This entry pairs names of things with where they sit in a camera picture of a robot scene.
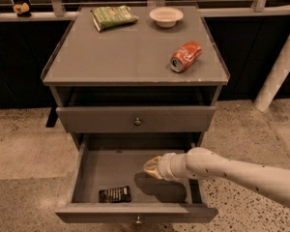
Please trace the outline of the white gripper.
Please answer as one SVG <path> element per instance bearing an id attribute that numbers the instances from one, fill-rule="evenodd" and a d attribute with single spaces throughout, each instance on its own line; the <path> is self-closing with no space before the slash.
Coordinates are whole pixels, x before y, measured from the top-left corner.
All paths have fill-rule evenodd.
<path id="1" fill-rule="evenodd" d="M 166 181 L 175 180 L 176 177 L 171 169 L 171 160 L 174 156 L 175 153 L 168 153 L 163 156 L 156 156 L 149 159 L 144 164 L 144 171 L 156 179 L 163 179 Z"/>

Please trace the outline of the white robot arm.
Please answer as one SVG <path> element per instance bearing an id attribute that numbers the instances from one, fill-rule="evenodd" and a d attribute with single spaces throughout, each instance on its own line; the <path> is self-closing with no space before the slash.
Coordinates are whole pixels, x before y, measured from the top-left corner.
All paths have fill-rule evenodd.
<path id="1" fill-rule="evenodd" d="M 290 169 L 227 159 L 202 147 L 156 156 L 143 169 L 165 181 L 224 178 L 290 209 Z"/>

